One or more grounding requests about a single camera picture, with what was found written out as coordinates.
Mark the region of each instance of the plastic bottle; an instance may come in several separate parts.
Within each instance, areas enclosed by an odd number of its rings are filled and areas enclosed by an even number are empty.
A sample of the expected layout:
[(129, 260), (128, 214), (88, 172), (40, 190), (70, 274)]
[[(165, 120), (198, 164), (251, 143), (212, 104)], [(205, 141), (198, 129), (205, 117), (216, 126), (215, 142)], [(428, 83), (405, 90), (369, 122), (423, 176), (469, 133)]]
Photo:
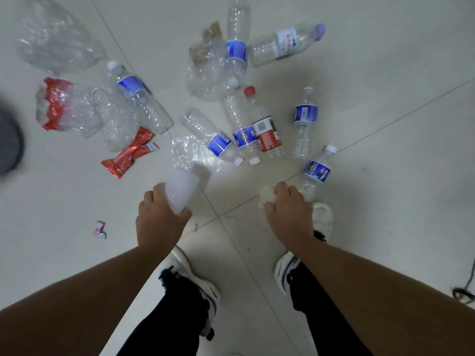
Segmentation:
[(328, 178), (331, 171), (328, 167), (328, 161), (334, 154), (336, 154), (336, 147), (326, 145), (322, 152), (306, 168), (304, 172), (306, 182), (300, 192), (304, 195), (307, 202), (315, 201), (318, 189)]
[(323, 23), (299, 23), (251, 41), (248, 56), (254, 67), (262, 66), (286, 56), (302, 53), (314, 42), (320, 41), (324, 35)]
[(247, 41), (251, 35), (251, 9), (247, 0), (232, 0), (226, 47), (227, 86), (238, 88), (247, 69)]
[(244, 159), (239, 156), (236, 145), (211, 123), (198, 109), (189, 109), (182, 116), (181, 121), (191, 132), (205, 141), (208, 149), (223, 161), (232, 161), (239, 166)]
[(181, 214), (193, 196), (199, 183), (199, 177), (183, 168), (175, 167), (165, 184), (165, 196), (175, 215)]
[(246, 95), (249, 115), (253, 122), (252, 126), (258, 138), (259, 147), (269, 157), (282, 157), (284, 149), (277, 134), (276, 126), (272, 121), (270, 112), (263, 104), (259, 104), (255, 97), (256, 89), (249, 86), (244, 90)]
[(313, 130), (318, 117), (318, 107), (313, 97), (313, 88), (306, 87), (294, 113), (295, 136), (294, 159), (308, 161), (310, 158)]
[(163, 134), (173, 126), (173, 121), (160, 104), (147, 91), (144, 84), (116, 61), (109, 61), (107, 67), (115, 77), (119, 91), (135, 106), (143, 109), (146, 127), (154, 133)]
[(221, 105), (229, 123), (236, 130), (233, 136), (238, 149), (249, 160), (251, 165), (258, 164), (261, 161), (257, 143), (258, 138), (249, 118), (246, 100), (244, 95), (242, 95), (241, 89), (222, 98)]

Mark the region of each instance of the clear plastic bag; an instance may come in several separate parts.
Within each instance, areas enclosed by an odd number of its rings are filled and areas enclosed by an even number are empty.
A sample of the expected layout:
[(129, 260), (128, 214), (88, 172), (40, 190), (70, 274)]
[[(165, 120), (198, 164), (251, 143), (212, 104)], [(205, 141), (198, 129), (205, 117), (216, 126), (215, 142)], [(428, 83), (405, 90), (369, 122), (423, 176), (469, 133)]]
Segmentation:
[(209, 172), (218, 172), (222, 168), (221, 160), (196, 136), (172, 138), (171, 154), (173, 165), (188, 171), (204, 167)]
[(50, 77), (44, 82), (37, 93), (36, 120), (45, 130), (74, 131), (84, 138), (100, 130), (93, 89)]
[(101, 43), (54, 0), (26, 0), (19, 33), (20, 57), (55, 76), (107, 59)]
[(122, 151), (135, 139), (140, 127), (141, 112), (119, 93), (111, 89), (98, 88), (93, 91), (98, 114), (102, 120), (101, 129), (104, 144), (111, 152)]
[(212, 23), (190, 47), (186, 89), (205, 101), (218, 101), (239, 87), (226, 65), (226, 42), (219, 23)]

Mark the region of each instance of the pant leg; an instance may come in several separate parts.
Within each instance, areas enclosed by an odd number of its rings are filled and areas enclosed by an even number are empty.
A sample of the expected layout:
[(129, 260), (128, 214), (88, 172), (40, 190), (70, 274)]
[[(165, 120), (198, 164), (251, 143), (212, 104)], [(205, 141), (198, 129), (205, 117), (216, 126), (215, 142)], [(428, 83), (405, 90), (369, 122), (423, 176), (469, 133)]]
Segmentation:
[(196, 355), (210, 303), (187, 278), (169, 270), (164, 270), (160, 278), (165, 296), (134, 329), (118, 356)]
[(287, 281), (294, 309), (306, 315), (319, 356), (372, 355), (304, 263), (289, 272)]

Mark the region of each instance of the person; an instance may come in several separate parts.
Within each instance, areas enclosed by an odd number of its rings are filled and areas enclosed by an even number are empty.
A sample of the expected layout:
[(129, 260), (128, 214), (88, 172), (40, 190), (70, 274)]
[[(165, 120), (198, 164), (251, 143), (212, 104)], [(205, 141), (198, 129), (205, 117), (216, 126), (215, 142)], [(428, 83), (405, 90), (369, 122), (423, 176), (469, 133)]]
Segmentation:
[[(280, 182), (275, 190), (267, 221), (289, 250), (276, 280), (306, 315), (320, 356), (474, 354), (474, 310), (328, 245), (297, 189)], [(171, 211), (164, 184), (147, 191), (136, 219), (138, 246), (0, 311), (0, 353), (98, 355), (160, 264), (165, 295), (118, 355), (196, 354), (200, 336), (213, 338), (220, 298), (175, 247), (190, 217), (188, 209)]]

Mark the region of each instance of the shoe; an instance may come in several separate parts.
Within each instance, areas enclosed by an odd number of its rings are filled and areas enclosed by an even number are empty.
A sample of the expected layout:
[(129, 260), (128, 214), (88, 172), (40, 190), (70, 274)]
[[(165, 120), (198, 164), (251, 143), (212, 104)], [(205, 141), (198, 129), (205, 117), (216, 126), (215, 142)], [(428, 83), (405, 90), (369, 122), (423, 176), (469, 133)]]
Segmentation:
[[(315, 238), (327, 243), (333, 229), (333, 213), (332, 209), (330, 209), (330, 206), (326, 203), (314, 202), (312, 223), (313, 235)], [(279, 290), (291, 301), (292, 297), (290, 296), (290, 287), (287, 280), (287, 275), (291, 270), (300, 265), (300, 263), (301, 261), (295, 257), (292, 252), (288, 251), (277, 262), (276, 268), (274, 270), (274, 277), (276, 278)]]
[(175, 246), (171, 251), (170, 255), (167, 256), (165, 260), (160, 264), (160, 276), (159, 279), (163, 284), (162, 274), (164, 270), (170, 270), (173, 274), (178, 274), (181, 277), (185, 277), (191, 282), (193, 282), (201, 292), (202, 297), (210, 303), (210, 310), (208, 311), (208, 319), (206, 321), (205, 327), (201, 332), (201, 336), (206, 337), (208, 340), (214, 336), (214, 331), (211, 328), (211, 325), (214, 321), (214, 318), (217, 314), (217, 309), (219, 308), (221, 302), (221, 296), (216, 286), (211, 282), (200, 279), (198, 276), (193, 274), (191, 265), (183, 251), (178, 246)]

